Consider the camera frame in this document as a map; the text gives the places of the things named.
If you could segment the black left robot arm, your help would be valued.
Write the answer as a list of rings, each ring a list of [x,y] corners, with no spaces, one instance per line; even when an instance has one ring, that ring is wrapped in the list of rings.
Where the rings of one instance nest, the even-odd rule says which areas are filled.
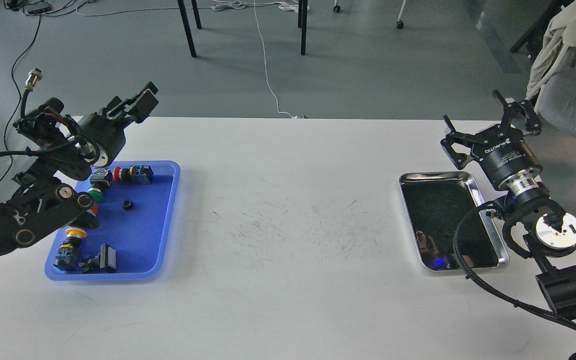
[[[18,189],[0,203],[0,256],[16,249],[29,248],[64,226],[82,233],[99,227],[93,214],[100,203],[100,189],[110,184],[105,174],[90,191],[78,192],[57,178],[57,173],[85,181],[94,168],[110,166],[126,145],[125,129],[144,122],[157,107],[158,87],[148,82],[130,98],[112,98],[97,112],[76,121],[62,114],[64,105],[52,97],[31,112],[26,112],[30,92],[42,78],[42,72],[29,72],[20,101],[16,131],[38,146],[19,152],[34,157],[25,171],[14,175]]]

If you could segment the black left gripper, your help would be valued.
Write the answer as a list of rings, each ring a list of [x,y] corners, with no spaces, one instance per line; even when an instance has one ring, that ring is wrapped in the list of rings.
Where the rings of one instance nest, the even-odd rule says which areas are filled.
[[[158,87],[149,81],[135,96],[123,100],[115,96],[99,114],[94,112],[78,121],[86,137],[98,145],[100,155],[95,167],[107,167],[115,160],[126,145],[126,119],[143,123],[159,104],[158,91]]]

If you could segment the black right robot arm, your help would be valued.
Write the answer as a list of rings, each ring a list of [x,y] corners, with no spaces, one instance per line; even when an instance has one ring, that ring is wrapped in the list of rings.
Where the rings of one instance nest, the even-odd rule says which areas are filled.
[[[448,131],[441,146],[451,162],[462,170],[476,162],[496,191],[505,196],[469,210],[453,235],[455,259],[467,280],[515,308],[576,331],[576,216],[564,210],[550,196],[546,185],[537,181],[542,166],[525,142],[537,136],[541,118],[530,100],[508,102],[498,90],[493,91],[503,107],[498,124],[475,134],[456,130],[444,116]],[[485,282],[466,263],[460,248],[464,224],[485,211],[503,221],[502,239],[523,259],[535,260],[541,273],[535,280],[547,302],[542,309],[512,298]]]

